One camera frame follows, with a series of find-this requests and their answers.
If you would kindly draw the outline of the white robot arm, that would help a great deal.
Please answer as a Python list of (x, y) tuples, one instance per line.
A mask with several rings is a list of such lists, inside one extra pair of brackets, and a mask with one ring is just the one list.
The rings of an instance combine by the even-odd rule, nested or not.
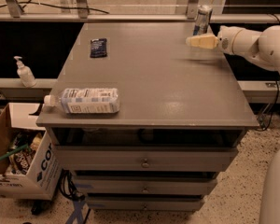
[[(222, 26), (217, 35), (193, 35), (186, 44), (202, 49), (217, 48), (229, 55), (280, 75), (280, 25), (262, 32), (237, 26)], [(270, 162), (263, 185), (259, 224), (280, 224), (280, 149)]]

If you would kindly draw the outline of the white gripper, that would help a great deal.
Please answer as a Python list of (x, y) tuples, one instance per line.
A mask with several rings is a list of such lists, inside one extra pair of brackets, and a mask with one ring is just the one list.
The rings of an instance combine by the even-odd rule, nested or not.
[(188, 37), (186, 44), (202, 49), (214, 49), (218, 44), (218, 48), (226, 54), (243, 55), (248, 52), (247, 38), (245, 36), (245, 28), (222, 25), (217, 37), (213, 34), (195, 35)]

